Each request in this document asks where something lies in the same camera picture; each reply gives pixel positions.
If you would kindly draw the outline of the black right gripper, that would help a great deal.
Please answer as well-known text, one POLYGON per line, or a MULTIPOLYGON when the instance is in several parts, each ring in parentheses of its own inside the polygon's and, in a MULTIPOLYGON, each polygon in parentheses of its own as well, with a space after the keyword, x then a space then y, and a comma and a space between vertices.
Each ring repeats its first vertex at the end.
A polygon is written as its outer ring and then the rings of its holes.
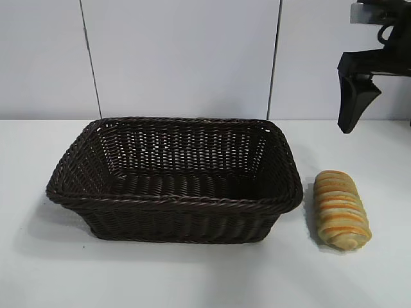
POLYGON ((338 127, 351 133, 381 94, 373 75, 410 76, 410 2, 355 1, 350 22, 380 25, 380 49, 344 52, 338 64, 341 100, 338 127))

